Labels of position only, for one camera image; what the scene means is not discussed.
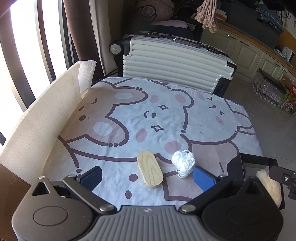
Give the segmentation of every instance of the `wooden block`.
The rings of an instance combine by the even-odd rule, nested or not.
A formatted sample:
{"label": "wooden block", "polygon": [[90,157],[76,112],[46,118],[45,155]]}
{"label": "wooden block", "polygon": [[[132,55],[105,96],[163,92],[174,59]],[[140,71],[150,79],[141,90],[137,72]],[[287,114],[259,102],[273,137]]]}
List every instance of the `wooden block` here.
{"label": "wooden block", "polygon": [[157,188],[163,181],[163,173],[150,151],[142,151],[137,158],[137,165],[146,186]]}

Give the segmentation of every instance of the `countertop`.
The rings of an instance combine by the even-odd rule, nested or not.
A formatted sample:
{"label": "countertop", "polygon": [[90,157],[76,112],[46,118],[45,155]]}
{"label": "countertop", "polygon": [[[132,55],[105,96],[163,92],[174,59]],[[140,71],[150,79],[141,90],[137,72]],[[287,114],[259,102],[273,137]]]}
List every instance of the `countertop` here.
{"label": "countertop", "polygon": [[239,29],[238,27],[229,24],[228,22],[217,19],[217,24],[219,28],[232,32],[233,34],[236,34],[239,37],[242,37],[250,41],[257,47],[261,48],[264,52],[275,58],[282,66],[288,69],[296,77],[296,69],[289,62],[286,62],[286,60],[283,57],[281,57],[276,51],[271,49],[269,46],[267,46],[257,38],[253,37],[252,35],[248,34],[247,32]]}

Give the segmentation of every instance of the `kitchen cabinet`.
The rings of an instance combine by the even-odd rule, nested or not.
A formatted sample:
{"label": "kitchen cabinet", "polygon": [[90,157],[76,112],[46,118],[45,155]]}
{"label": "kitchen cabinet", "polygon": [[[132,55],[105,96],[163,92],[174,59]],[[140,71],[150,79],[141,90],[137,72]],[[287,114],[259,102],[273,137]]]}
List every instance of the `kitchen cabinet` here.
{"label": "kitchen cabinet", "polygon": [[272,77],[276,78],[281,67],[282,67],[281,64],[278,61],[276,61],[273,57],[271,57],[267,53],[263,53],[258,65],[253,73],[252,79],[257,74],[258,69],[262,69],[266,73],[270,74]]}
{"label": "kitchen cabinet", "polygon": [[283,74],[285,74],[287,77],[289,77],[290,80],[294,81],[294,79],[295,79],[294,75],[283,66],[281,66],[281,68],[275,78],[277,80],[280,80],[283,77]]}
{"label": "kitchen cabinet", "polygon": [[237,72],[251,78],[258,66],[263,51],[252,43],[238,37],[231,59],[237,65]]}
{"label": "kitchen cabinet", "polygon": [[238,36],[218,28],[218,31],[214,34],[204,29],[200,41],[204,44],[220,49],[228,56],[231,56],[237,43],[237,39]]}

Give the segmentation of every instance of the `metal screw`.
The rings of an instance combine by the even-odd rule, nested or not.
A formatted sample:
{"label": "metal screw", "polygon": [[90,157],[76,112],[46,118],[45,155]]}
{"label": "metal screw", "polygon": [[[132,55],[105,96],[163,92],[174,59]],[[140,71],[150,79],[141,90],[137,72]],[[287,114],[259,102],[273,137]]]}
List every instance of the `metal screw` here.
{"label": "metal screw", "polygon": [[195,209],[196,207],[192,204],[185,204],[181,207],[181,210],[186,213],[193,212]]}
{"label": "metal screw", "polygon": [[100,206],[100,210],[102,212],[110,212],[114,209],[115,207],[112,204],[103,204]]}

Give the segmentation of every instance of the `white yarn ball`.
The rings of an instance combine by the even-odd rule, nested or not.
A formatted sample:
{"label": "white yarn ball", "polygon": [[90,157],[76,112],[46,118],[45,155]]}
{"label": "white yarn ball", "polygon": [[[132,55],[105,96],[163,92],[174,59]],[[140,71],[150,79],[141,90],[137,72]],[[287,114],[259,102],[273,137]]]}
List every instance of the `white yarn ball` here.
{"label": "white yarn ball", "polygon": [[189,150],[176,151],[171,160],[180,178],[187,177],[195,168],[194,155]]}

